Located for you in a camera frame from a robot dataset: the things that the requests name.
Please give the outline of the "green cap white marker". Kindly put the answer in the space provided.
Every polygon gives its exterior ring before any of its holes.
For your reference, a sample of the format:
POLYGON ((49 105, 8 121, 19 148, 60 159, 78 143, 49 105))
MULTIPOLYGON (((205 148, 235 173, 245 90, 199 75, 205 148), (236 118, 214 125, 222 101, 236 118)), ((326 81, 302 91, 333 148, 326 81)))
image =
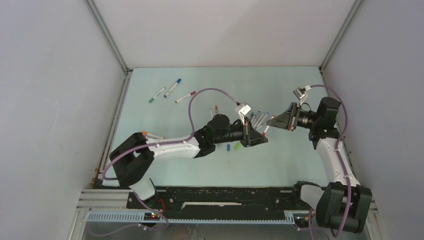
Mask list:
POLYGON ((148 102, 152 103, 165 89, 166 87, 162 87, 154 96, 150 98, 148 102))

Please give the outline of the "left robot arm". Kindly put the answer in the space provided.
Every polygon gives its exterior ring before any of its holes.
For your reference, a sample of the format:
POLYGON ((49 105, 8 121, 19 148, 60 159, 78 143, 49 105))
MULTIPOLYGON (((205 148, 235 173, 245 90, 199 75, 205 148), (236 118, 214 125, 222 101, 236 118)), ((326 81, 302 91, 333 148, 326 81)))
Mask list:
POLYGON ((248 118, 233 123, 224 114, 215 115, 192 136, 173 139, 147 139, 141 132, 129 136, 109 155, 119 187, 130 188, 145 208, 153 208, 158 194, 144 175, 154 162, 177 158, 201 158, 216 150, 217 144, 240 142, 243 147, 265 144, 268 139, 251 125, 248 118))

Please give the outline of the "red cap white marker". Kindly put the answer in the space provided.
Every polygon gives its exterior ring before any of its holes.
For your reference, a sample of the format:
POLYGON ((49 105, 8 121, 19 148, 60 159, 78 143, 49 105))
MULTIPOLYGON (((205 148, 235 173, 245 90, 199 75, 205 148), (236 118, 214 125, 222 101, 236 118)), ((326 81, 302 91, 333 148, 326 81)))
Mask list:
POLYGON ((268 122, 269 121, 271 121, 272 119, 274 119, 275 118, 275 115, 272 115, 271 116, 271 118, 270 118, 270 120, 268 120, 267 122, 266 122, 266 128, 264 129, 264 131, 262 132, 262 136, 266 136, 266 134, 267 134, 267 132, 268 132, 268 130, 269 130, 269 128, 270 128, 270 126, 269 126, 269 124, 268 124, 268 122))

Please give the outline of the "orange cap marker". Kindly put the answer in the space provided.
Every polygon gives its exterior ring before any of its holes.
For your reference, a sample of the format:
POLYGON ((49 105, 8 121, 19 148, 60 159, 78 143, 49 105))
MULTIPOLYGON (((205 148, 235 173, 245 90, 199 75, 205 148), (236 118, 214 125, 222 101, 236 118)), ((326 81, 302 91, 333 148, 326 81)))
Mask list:
POLYGON ((142 131, 141 133, 147 138, 160 139, 160 140, 165 139, 164 136, 160 136, 160 135, 148 132, 148 131, 142 131))

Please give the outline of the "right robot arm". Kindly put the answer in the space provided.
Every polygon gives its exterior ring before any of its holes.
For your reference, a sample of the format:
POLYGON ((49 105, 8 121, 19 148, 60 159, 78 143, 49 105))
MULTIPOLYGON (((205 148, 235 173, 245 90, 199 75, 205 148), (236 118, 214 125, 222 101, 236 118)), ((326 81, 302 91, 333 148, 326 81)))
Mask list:
POLYGON ((282 114, 267 121, 267 126, 294 131, 309 130, 308 138, 322 160, 328 185, 325 190, 311 183, 298 182, 300 190, 291 194, 291 204, 297 209, 312 207, 319 227, 359 234, 363 231, 372 192, 361 186, 349 166, 339 131, 335 127, 341 103, 323 97, 316 111, 302 110, 293 102, 282 114))

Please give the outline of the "dark red cap marker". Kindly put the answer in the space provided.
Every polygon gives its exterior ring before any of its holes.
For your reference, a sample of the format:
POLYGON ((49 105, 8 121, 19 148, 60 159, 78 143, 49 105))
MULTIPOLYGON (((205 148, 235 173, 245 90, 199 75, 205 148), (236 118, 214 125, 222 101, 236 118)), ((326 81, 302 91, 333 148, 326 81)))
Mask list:
POLYGON ((175 103, 180 103, 181 101, 183 101, 183 100, 185 100, 185 99, 187 99, 187 98, 190 98, 191 96, 193 96, 194 94, 196 94, 196 91, 193 91, 193 92, 190 92, 190 93, 188 93, 188 94, 186 94, 186 95, 184 95, 184 96, 182 96, 182 97, 180 97, 180 98, 178 98, 177 100, 175 100, 175 103))

